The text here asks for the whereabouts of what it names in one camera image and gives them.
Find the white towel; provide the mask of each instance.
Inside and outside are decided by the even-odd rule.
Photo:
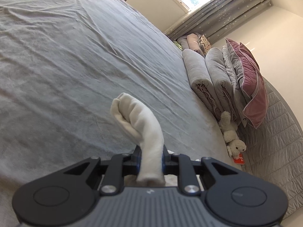
[[[164,186],[162,154],[164,138],[152,111],[129,94],[122,93],[112,102],[111,115],[125,134],[142,150],[139,186]]]

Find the pink pillow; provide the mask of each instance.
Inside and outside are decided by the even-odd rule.
[[[232,65],[236,69],[238,82],[247,105],[242,113],[255,128],[263,122],[269,101],[263,77],[252,53],[243,45],[226,38]]]

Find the stuffed animal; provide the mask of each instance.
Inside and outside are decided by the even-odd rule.
[[[246,150],[246,145],[241,141],[236,133],[238,126],[235,122],[231,121],[229,112],[224,111],[221,114],[219,127],[222,131],[224,141],[227,143],[227,152],[229,157],[239,159],[239,154]]]

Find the curtain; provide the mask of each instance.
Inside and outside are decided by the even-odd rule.
[[[197,32],[213,44],[270,5],[270,0],[212,0],[190,11],[167,29],[165,35],[173,41]]]

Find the folded blanket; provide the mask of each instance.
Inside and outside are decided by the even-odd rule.
[[[189,49],[183,50],[182,55],[191,88],[215,118],[220,120],[223,108],[207,71],[205,59]]]
[[[238,119],[237,119],[237,124],[241,123],[243,124],[243,126],[245,127],[248,120],[246,118],[246,116],[243,114],[243,109],[246,106],[246,100],[244,98],[244,95],[241,91],[239,82],[238,82],[238,77],[237,77],[237,73],[235,68],[233,67],[230,57],[229,57],[229,53],[228,53],[228,49],[226,46],[222,47],[222,54],[223,54],[223,59],[224,59],[224,65],[226,68],[226,72],[229,76],[229,79],[231,80],[231,84],[232,84],[232,91],[233,91],[233,96],[234,96],[234,103],[235,103],[235,108],[237,109],[237,113],[239,114]]]
[[[231,120],[237,120],[231,80],[226,72],[222,52],[212,48],[205,57],[205,65],[212,80],[217,97],[224,111],[231,114]]]
[[[192,33],[190,35],[187,36],[187,42],[188,42],[188,46],[191,50],[197,52],[198,54],[202,55],[203,57],[205,57],[204,53],[202,52],[199,44],[199,36],[196,35],[195,33]]]
[[[188,42],[187,42],[187,36],[186,35],[179,37],[177,39],[177,42],[182,46],[183,50],[189,49]]]
[[[162,154],[164,138],[160,124],[152,111],[129,94],[122,93],[113,100],[111,115],[122,131],[142,150],[139,186],[164,186]]]

